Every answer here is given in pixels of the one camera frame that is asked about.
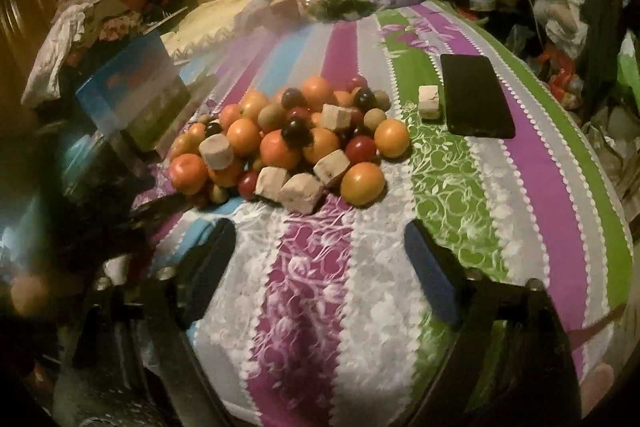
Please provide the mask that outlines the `large orange fruit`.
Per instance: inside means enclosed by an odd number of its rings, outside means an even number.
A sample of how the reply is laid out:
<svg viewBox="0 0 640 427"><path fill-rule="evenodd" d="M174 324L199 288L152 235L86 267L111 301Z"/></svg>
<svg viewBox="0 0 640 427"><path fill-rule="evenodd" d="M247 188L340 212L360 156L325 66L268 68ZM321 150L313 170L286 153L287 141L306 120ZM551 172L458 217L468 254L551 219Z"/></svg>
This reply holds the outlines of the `large orange fruit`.
<svg viewBox="0 0 640 427"><path fill-rule="evenodd" d="M358 162L343 176L340 192L349 205L362 207L378 199L385 188L382 170L374 162Z"/></svg>

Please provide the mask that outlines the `orange at pile left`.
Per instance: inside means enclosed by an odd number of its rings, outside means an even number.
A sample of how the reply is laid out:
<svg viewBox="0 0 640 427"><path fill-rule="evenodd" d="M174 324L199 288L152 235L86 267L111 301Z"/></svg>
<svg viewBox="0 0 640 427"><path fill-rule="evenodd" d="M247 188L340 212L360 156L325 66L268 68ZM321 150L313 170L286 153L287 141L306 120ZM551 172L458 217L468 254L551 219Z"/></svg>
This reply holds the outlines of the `orange at pile left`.
<svg viewBox="0 0 640 427"><path fill-rule="evenodd" d="M208 170L201 156L183 154L171 161L168 176L179 193L192 196L208 181Z"/></svg>

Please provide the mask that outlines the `orange at pile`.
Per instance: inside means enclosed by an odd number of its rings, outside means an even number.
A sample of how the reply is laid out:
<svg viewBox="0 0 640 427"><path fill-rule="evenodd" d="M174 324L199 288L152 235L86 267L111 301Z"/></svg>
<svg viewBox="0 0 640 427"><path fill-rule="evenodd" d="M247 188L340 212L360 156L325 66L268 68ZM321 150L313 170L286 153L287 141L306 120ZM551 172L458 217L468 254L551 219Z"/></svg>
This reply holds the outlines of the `orange at pile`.
<svg viewBox="0 0 640 427"><path fill-rule="evenodd" d="M374 142L378 151L386 158L404 156L410 145L406 125L397 119L385 119L376 127Z"/></svg>
<svg viewBox="0 0 640 427"><path fill-rule="evenodd" d="M179 193L192 196L208 181L208 170L201 156L183 154L171 161L168 176Z"/></svg>

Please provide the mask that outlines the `white cube left of pile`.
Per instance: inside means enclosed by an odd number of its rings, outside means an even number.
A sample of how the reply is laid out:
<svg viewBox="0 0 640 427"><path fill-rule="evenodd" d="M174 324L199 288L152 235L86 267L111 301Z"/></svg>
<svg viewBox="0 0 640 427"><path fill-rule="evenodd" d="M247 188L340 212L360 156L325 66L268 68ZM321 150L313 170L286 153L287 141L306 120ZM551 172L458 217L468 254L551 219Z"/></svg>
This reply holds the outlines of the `white cube left of pile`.
<svg viewBox="0 0 640 427"><path fill-rule="evenodd" d="M198 146L198 151L210 170L224 170L234 159L233 147L222 133L213 134L203 140Z"/></svg>

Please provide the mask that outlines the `white cube of pile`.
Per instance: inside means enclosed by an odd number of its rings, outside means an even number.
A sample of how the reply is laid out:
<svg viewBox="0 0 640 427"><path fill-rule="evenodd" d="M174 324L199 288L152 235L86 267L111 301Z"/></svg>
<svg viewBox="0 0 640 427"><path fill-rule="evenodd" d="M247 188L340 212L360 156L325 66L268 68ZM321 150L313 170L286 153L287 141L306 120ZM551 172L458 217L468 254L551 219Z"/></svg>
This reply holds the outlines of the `white cube of pile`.
<svg viewBox="0 0 640 427"><path fill-rule="evenodd" d="M198 146L198 151L210 170L224 170L234 159L233 147L222 133L213 134L203 140Z"/></svg>
<svg viewBox="0 0 640 427"><path fill-rule="evenodd" d="M323 193L323 185L310 173L297 173L283 184L279 193L280 204L288 211L310 215Z"/></svg>

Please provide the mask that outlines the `white cube front of pile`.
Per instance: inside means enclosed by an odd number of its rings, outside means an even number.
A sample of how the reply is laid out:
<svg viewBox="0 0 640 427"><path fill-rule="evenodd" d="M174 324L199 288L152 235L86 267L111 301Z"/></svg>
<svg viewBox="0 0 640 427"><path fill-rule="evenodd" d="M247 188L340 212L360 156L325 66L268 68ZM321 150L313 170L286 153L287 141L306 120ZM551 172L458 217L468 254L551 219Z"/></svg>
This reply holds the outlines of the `white cube front of pile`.
<svg viewBox="0 0 640 427"><path fill-rule="evenodd" d="M310 173L297 173L283 184L279 193L280 204L288 211L310 215L323 193L323 185Z"/></svg>

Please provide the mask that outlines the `orange centre of pile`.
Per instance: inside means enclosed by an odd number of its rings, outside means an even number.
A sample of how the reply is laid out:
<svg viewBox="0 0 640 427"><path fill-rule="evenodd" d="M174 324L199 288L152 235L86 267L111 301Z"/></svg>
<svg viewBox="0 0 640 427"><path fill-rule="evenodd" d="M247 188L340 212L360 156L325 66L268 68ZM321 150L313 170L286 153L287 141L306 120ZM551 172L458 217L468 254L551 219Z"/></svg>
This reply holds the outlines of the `orange centre of pile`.
<svg viewBox="0 0 640 427"><path fill-rule="evenodd" d="M259 154L266 166L285 170L293 170L302 159L302 152L284 141L280 129L264 135L259 145Z"/></svg>

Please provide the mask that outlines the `orange at pile right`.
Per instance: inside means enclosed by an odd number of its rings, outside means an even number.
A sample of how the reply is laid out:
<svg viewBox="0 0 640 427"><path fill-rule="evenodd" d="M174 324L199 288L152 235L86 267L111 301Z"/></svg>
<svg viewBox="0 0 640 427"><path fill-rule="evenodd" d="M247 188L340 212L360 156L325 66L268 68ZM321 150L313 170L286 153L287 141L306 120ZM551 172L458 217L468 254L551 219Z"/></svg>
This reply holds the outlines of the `orange at pile right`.
<svg viewBox="0 0 640 427"><path fill-rule="evenodd" d="M378 151L386 158L404 156L410 145L406 125L397 119L385 119L376 127L374 142Z"/></svg>

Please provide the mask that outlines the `red round fruit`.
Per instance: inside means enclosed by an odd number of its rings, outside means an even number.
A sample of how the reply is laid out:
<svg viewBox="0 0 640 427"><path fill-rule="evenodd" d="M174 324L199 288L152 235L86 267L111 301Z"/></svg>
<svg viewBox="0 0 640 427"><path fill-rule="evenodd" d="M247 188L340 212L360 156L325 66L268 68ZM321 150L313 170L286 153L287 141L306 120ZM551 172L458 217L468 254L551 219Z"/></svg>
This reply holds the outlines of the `red round fruit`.
<svg viewBox="0 0 640 427"><path fill-rule="evenodd" d="M344 152L352 165L356 165L360 162L372 161L378 149L370 136L358 135L347 143Z"/></svg>

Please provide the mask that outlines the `black smartphone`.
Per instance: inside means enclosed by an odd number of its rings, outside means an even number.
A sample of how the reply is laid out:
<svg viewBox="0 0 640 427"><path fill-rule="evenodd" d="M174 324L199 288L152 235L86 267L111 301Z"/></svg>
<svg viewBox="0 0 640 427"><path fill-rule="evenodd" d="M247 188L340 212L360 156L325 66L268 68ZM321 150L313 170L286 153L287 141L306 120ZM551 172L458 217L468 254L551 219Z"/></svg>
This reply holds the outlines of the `black smartphone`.
<svg viewBox="0 0 640 427"><path fill-rule="evenodd" d="M475 138L513 139L511 111L488 58L442 54L440 64L448 130Z"/></svg>

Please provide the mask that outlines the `dark plum fruit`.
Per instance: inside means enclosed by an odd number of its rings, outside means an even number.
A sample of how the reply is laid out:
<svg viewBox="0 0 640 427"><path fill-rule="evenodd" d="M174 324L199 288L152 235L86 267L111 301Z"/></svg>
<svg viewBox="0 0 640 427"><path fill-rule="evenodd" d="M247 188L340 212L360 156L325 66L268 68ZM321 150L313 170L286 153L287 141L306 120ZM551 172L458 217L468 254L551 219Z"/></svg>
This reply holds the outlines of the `dark plum fruit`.
<svg viewBox="0 0 640 427"><path fill-rule="evenodd" d="M289 147L305 147L312 142L312 134L305 118L292 116L281 129L283 141Z"/></svg>

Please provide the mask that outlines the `blue cardboard box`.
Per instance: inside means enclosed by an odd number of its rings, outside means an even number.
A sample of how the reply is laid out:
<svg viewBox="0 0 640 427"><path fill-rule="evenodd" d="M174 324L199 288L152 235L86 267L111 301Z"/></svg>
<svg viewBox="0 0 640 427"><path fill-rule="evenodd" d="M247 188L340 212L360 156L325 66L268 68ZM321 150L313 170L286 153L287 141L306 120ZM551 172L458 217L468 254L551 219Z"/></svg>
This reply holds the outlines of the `blue cardboard box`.
<svg viewBox="0 0 640 427"><path fill-rule="evenodd" d="M135 38L77 91L82 110L105 136L122 138L136 152L158 142L190 101L157 31Z"/></svg>

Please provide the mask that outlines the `white cube centre pile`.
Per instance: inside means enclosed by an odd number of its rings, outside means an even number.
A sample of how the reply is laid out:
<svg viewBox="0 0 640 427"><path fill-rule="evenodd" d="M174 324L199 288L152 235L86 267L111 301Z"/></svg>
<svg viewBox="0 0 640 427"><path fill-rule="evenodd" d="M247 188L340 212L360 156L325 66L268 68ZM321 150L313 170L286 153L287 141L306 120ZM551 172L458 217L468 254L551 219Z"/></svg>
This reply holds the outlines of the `white cube centre pile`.
<svg viewBox="0 0 640 427"><path fill-rule="evenodd" d="M346 107L324 104L320 124L334 132L344 131L352 124L352 111Z"/></svg>

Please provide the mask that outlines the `white cloth on left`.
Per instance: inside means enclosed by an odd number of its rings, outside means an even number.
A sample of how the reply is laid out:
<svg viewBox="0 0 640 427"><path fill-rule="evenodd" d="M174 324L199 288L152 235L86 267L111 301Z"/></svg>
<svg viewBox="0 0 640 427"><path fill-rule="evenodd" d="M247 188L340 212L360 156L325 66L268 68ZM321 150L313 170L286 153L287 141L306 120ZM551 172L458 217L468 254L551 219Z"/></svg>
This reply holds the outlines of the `white cloth on left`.
<svg viewBox="0 0 640 427"><path fill-rule="evenodd" d="M85 32L86 12L98 1L77 0L58 9L28 75L21 98L23 106L36 108L61 96L58 74L73 43Z"/></svg>

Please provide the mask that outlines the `dark wooden wardrobe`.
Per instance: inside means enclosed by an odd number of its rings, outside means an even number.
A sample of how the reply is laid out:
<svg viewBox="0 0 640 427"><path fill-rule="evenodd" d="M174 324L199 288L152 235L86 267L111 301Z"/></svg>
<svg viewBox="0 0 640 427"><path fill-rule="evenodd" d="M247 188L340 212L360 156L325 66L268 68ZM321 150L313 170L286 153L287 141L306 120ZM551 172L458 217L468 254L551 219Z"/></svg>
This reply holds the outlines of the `dark wooden wardrobe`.
<svg viewBox="0 0 640 427"><path fill-rule="evenodd" d="M36 125L21 97L36 55L61 0L1 0L1 134L22 134Z"/></svg>

